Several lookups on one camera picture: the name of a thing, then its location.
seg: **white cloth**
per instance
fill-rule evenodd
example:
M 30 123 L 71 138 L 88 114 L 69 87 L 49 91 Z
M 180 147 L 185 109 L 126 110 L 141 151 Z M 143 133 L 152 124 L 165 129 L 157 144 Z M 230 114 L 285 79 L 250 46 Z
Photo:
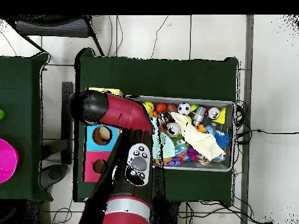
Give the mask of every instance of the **white cloth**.
M 217 145 L 216 139 L 212 134 L 198 132 L 184 115 L 172 112 L 171 116 L 180 126 L 180 133 L 185 141 L 205 156 L 208 160 L 212 160 L 220 156 L 224 151 Z

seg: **blue fuzzy toy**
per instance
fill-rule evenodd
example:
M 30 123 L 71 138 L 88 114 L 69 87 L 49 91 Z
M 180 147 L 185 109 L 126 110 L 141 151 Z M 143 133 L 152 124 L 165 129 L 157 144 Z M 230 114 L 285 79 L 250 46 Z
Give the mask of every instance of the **blue fuzzy toy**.
M 216 131 L 214 132 L 214 137 L 216 139 L 216 143 L 221 149 L 224 149 L 230 143 L 230 136 L 228 135 L 228 133 Z

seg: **soccer ball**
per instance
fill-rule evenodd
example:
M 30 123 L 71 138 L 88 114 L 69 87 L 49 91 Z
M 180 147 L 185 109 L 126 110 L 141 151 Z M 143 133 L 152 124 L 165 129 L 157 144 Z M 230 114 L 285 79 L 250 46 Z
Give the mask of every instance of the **soccer ball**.
M 191 111 L 191 107 L 188 103 L 181 103 L 178 107 L 178 112 L 181 115 L 188 115 Z

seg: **green table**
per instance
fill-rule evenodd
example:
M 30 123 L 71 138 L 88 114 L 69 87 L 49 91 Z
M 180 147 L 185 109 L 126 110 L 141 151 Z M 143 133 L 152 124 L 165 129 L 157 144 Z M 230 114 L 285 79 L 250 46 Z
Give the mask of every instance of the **green table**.
M 171 61 L 94 57 L 90 48 L 76 57 L 76 89 L 120 89 L 126 95 L 229 100 L 235 102 L 238 61 Z M 82 182 L 84 126 L 78 131 L 78 201 L 91 196 L 95 183 Z M 166 197 L 173 201 L 222 200 L 231 205 L 232 171 L 165 170 Z
M 41 165 L 40 74 L 49 55 L 0 57 L 0 138 L 19 154 L 14 175 L 0 184 L 0 199 L 51 200 L 39 186 Z

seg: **yellow ball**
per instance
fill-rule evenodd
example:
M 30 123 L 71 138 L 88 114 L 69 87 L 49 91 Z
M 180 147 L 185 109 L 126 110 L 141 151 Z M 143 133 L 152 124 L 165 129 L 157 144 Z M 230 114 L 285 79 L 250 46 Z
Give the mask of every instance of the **yellow ball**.
M 149 101 L 144 102 L 143 106 L 145 107 L 147 113 L 152 113 L 155 109 L 154 105 Z
M 190 121 L 190 123 L 192 123 L 191 118 L 190 118 L 188 115 L 186 115 L 186 117 L 187 117 L 187 119 Z

